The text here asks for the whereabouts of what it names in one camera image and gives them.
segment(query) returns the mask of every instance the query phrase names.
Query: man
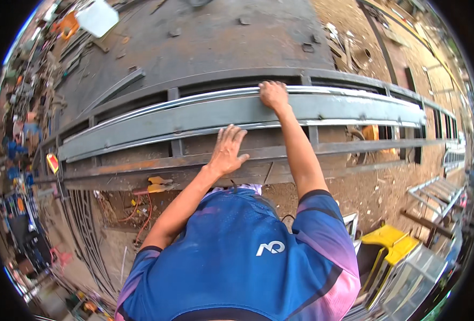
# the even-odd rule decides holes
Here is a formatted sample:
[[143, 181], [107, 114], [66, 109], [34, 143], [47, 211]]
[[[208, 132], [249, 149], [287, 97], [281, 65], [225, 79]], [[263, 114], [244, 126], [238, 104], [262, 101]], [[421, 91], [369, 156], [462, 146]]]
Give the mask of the man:
[[298, 189], [293, 234], [257, 186], [205, 196], [249, 158], [237, 156], [246, 131], [221, 129], [210, 162], [144, 239], [119, 295], [116, 321], [339, 320], [353, 304], [360, 290], [357, 259], [339, 207], [285, 84], [259, 86], [282, 125]]

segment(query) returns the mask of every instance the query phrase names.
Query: white container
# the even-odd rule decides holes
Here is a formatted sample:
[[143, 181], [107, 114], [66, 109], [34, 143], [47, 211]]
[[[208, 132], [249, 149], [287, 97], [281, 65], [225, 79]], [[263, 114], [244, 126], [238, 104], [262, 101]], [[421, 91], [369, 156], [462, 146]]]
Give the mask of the white container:
[[87, 30], [96, 38], [103, 37], [119, 22], [119, 13], [104, 0], [92, 1], [74, 17], [82, 29]]

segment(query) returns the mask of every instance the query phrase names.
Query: left hand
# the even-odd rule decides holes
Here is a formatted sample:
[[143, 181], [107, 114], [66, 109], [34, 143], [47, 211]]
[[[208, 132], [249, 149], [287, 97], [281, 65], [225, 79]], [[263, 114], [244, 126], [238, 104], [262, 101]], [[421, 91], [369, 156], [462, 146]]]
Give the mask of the left hand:
[[237, 157], [242, 139], [247, 133], [248, 131], [243, 131], [233, 124], [226, 129], [221, 128], [217, 134], [212, 158], [204, 167], [210, 169], [217, 178], [239, 169], [249, 158], [248, 154]]

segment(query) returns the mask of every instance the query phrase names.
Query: metal rail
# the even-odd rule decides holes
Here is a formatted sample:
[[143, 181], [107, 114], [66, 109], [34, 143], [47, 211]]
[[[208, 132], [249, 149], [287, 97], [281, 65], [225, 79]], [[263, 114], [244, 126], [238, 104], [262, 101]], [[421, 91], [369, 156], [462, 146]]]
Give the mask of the metal rail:
[[[374, 93], [315, 86], [288, 86], [287, 90], [293, 93], [290, 103], [296, 118], [311, 120], [314, 126], [385, 124], [419, 128], [426, 122], [425, 112], [417, 105]], [[130, 147], [206, 135], [230, 123], [246, 124], [247, 129], [264, 128], [262, 122], [277, 118], [262, 105], [258, 93], [258, 87], [222, 90], [147, 106], [67, 138], [59, 148], [59, 159], [73, 162]]]

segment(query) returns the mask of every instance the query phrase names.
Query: logo on shirt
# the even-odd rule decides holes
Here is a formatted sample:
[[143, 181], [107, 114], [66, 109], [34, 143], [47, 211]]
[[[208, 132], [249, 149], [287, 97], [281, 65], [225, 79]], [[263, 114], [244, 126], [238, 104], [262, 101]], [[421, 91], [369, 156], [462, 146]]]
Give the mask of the logo on shirt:
[[[279, 247], [277, 249], [273, 249], [272, 247], [274, 245], [278, 245]], [[272, 254], [276, 254], [276, 253], [283, 252], [283, 250], [285, 249], [285, 245], [281, 243], [280, 241], [270, 241], [269, 244], [262, 243], [260, 244], [259, 250], [256, 252], [256, 255], [257, 256], [262, 255], [262, 252], [264, 251], [264, 249], [267, 249]]]

